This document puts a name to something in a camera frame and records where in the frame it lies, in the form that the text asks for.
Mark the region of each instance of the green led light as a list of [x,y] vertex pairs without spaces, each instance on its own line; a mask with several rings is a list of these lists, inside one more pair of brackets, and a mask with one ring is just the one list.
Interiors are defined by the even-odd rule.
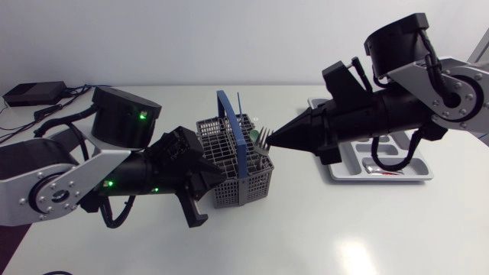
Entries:
[[147,117],[147,112],[146,111],[141,111],[141,113],[139,114],[139,118],[140,119],[146,119]]
[[112,187],[114,185],[114,182],[111,180],[105,180],[103,186],[104,187]]

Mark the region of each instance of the black cylindrical motor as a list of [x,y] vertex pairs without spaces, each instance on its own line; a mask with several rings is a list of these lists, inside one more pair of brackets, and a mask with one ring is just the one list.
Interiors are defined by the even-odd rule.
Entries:
[[371,56],[377,78],[417,60],[424,60],[428,50],[419,32],[429,27],[423,13],[417,13],[395,21],[371,34],[364,43]]

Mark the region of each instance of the table surface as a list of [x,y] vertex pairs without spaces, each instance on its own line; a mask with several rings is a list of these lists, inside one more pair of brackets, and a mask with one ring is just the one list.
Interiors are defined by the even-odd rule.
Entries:
[[[309,97],[329,95],[324,86],[120,89],[163,106],[152,142],[215,117],[218,89],[235,110],[239,92],[243,113],[257,128],[272,129],[307,108]],[[90,100],[84,95],[54,117],[80,112]],[[0,126],[28,123],[40,108],[9,108]],[[22,133],[9,143],[31,137]],[[461,131],[422,141],[419,150],[433,180],[363,183],[335,182],[311,153],[272,147],[265,199],[214,209],[210,192],[199,204],[209,220],[199,228],[187,227],[174,195],[137,197],[118,229],[78,209],[33,224],[5,274],[488,274],[489,150]],[[116,211],[124,200],[112,200]]]

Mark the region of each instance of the cutlery basket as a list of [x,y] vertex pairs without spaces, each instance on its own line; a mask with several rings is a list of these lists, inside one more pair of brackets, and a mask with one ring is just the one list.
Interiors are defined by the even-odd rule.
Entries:
[[227,180],[214,188],[214,206],[244,205],[268,195],[274,165],[253,150],[250,131],[254,125],[246,114],[236,115],[224,91],[217,92],[219,116],[197,122],[197,136],[204,157],[220,167]]

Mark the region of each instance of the black cable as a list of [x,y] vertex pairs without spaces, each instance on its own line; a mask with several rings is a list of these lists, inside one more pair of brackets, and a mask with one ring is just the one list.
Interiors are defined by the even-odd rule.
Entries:
[[51,271],[43,275],[72,275],[72,274],[66,271]]
[[374,69],[374,66],[372,66],[372,70],[374,71],[374,83],[375,85],[381,87],[381,88],[384,88],[386,89],[387,87],[389,87],[389,83],[386,83],[386,84],[383,84],[381,81],[379,81],[379,79],[375,76],[375,69]]
[[424,135],[424,129],[420,128],[417,131],[414,132],[413,136],[411,137],[411,142],[410,142],[410,147],[409,150],[407,151],[407,156],[404,158],[403,161],[401,161],[398,164],[393,164],[393,165],[387,165],[383,164],[381,160],[379,160],[379,157],[377,155],[377,149],[379,147],[379,137],[374,137],[372,141],[372,158],[374,159],[374,162],[382,169],[386,171],[391,171],[395,172],[398,170],[403,169],[406,167],[411,160],[413,159],[414,151],[418,147],[419,142],[423,138]]
[[71,129],[71,131],[73,131],[73,133],[75,134],[76,139],[78,140],[79,146],[82,148],[83,159],[88,160],[89,159],[89,151],[86,148],[85,139],[83,138],[82,133],[71,122],[66,123],[66,126],[68,126]]
[[434,88],[436,93],[442,97],[443,103],[446,106],[454,108],[460,103],[460,98],[455,93],[450,92],[445,78],[442,75],[442,64],[436,56],[435,48],[433,48],[433,45],[431,45],[428,35],[424,30],[420,30],[419,35],[423,45],[429,53],[425,56],[425,62],[431,86]]
[[90,115],[95,114],[97,112],[97,110],[98,110],[98,107],[95,105],[92,105],[92,106],[90,106],[90,108],[88,108],[85,111],[82,111],[78,114],[68,115],[64,118],[50,119],[50,120],[44,122],[36,131],[34,131],[34,133],[35,133],[34,137],[35,138],[42,138],[42,136],[44,136],[44,134],[46,134],[47,130],[49,130],[53,127],[56,127],[58,125],[63,125],[66,123],[75,122],[75,121],[78,121],[80,119],[87,118]]
[[102,213],[102,218],[104,219],[105,225],[107,225],[108,228],[117,228],[121,226],[125,219],[128,217],[129,212],[131,211],[132,205],[134,203],[134,199],[136,196],[129,196],[129,200],[125,202],[125,207],[122,210],[121,214],[119,217],[117,217],[115,220],[112,219],[112,209],[110,207],[110,201],[108,200],[108,197],[102,197],[102,203],[100,205],[100,212]]

